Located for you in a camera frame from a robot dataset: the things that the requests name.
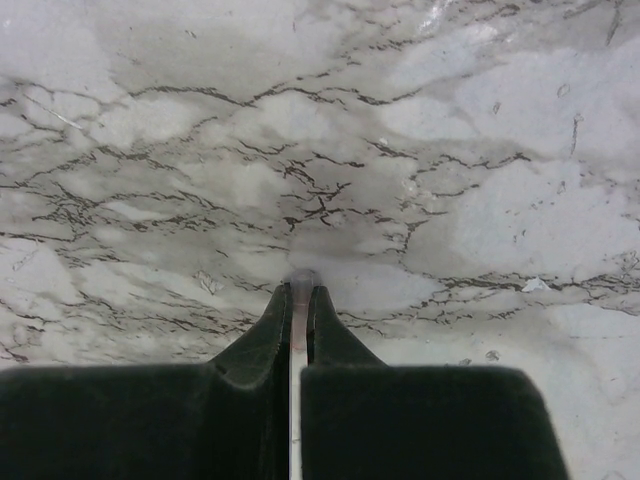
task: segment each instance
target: marble surface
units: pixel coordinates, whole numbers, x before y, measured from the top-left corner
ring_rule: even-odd
[[[200,361],[298,267],[640,476],[636,0],[0,0],[0,364]]]

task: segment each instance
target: white marble countertop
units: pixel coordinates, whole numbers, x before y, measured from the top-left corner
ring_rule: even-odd
[[[0,365],[205,360],[311,267],[640,476],[638,1],[0,5]]]

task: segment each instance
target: small clear tube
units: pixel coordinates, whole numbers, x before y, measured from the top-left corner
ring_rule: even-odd
[[[300,372],[307,366],[307,318],[313,288],[320,284],[312,270],[296,270],[289,277],[293,296],[289,360],[289,476],[302,479],[300,451]]]

